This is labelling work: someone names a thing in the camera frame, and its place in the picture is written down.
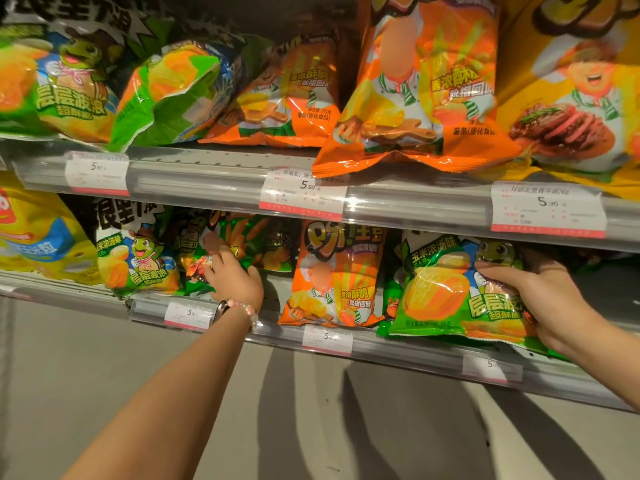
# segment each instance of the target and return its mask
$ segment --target price tag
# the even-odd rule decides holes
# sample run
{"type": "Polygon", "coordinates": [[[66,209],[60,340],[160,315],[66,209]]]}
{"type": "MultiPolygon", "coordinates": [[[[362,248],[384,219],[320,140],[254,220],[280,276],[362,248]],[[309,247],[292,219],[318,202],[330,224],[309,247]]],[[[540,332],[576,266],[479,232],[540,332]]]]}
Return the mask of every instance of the price tag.
{"type": "Polygon", "coordinates": [[[604,239],[600,192],[577,184],[495,182],[491,230],[604,239]]]}
{"type": "Polygon", "coordinates": [[[260,209],[340,221],[348,182],[348,175],[314,178],[300,168],[270,169],[260,192],[260,209]]]}
{"type": "Polygon", "coordinates": [[[305,325],[302,348],[351,357],[353,334],[323,326],[305,325]]]}
{"type": "Polygon", "coordinates": [[[124,153],[67,152],[65,177],[74,192],[129,197],[124,153]]]}
{"type": "Polygon", "coordinates": [[[503,383],[521,383],[522,366],[517,363],[466,354],[462,359],[462,375],[474,379],[488,379],[503,383]]]}
{"type": "Polygon", "coordinates": [[[172,301],[164,313],[164,323],[190,330],[206,330],[213,313],[214,310],[205,306],[172,301]]]}

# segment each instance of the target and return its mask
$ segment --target orange snack bag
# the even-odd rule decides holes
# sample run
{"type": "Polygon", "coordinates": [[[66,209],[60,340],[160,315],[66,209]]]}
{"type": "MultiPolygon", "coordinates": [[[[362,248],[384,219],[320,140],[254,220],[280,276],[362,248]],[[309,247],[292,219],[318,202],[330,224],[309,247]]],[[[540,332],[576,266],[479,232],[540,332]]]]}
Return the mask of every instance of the orange snack bag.
{"type": "Polygon", "coordinates": [[[387,230],[356,224],[307,220],[300,257],[281,325],[370,326],[376,276],[387,230]]]}
{"type": "Polygon", "coordinates": [[[498,17],[491,0],[373,0],[358,85],[314,175],[396,151],[452,172],[517,156],[495,122],[498,17]]]}
{"type": "Polygon", "coordinates": [[[340,114],[337,37],[302,36],[280,46],[200,143],[322,146],[340,114]]]}

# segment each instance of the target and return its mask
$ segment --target bracelet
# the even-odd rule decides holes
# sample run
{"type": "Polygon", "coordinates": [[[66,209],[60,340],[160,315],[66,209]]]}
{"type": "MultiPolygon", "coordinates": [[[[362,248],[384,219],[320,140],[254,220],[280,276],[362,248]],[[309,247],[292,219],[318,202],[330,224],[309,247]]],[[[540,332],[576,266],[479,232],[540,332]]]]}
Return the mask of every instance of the bracelet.
{"type": "Polygon", "coordinates": [[[253,331],[255,328],[255,324],[258,323],[258,314],[255,312],[255,308],[251,305],[247,305],[242,301],[237,301],[235,299],[224,299],[220,302],[216,309],[216,314],[213,316],[213,320],[210,325],[213,325],[219,318],[224,314],[229,308],[233,306],[242,306],[247,315],[249,315],[249,320],[251,320],[251,325],[249,326],[249,331],[253,331]]]}

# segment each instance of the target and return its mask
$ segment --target white price tag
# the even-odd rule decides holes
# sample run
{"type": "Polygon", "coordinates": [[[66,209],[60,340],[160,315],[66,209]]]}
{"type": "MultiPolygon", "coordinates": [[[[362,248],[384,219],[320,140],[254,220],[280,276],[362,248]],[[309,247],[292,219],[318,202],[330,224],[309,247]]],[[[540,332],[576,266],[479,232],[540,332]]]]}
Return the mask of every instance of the white price tag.
{"type": "Polygon", "coordinates": [[[68,152],[65,177],[74,192],[129,197],[124,153],[68,152]]]}
{"type": "Polygon", "coordinates": [[[601,193],[577,184],[495,182],[491,230],[604,239],[601,193]]]}
{"type": "Polygon", "coordinates": [[[462,359],[462,375],[496,382],[522,382],[522,366],[517,363],[466,354],[462,359]]]}
{"type": "Polygon", "coordinates": [[[260,192],[260,208],[340,221],[348,183],[348,175],[314,178],[310,170],[270,169],[260,192]]]}
{"type": "Polygon", "coordinates": [[[302,348],[350,357],[353,350],[353,334],[334,328],[305,325],[302,348]]]}
{"type": "Polygon", "coordinates": [[[164,313],[164,323],[190,330],[206,330],[209,328],[213,313],[215,310],[206,306],[172,301],[164,313]]]}

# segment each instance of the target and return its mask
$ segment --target gray floor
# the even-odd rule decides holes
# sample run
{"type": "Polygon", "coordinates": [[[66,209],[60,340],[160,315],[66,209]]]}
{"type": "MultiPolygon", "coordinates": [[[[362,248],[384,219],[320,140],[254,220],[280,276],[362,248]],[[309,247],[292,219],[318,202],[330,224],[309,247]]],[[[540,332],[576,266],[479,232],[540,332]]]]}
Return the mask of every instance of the gray floor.
{"type": "MultiPolygon", "coordinates": [[[[59,478],[197,338],[7,298],[0,306],[5,480],[59,478]]],[[[631,413],[245,344],[196,478],[633,479],[639,440],[631,413]]]]}

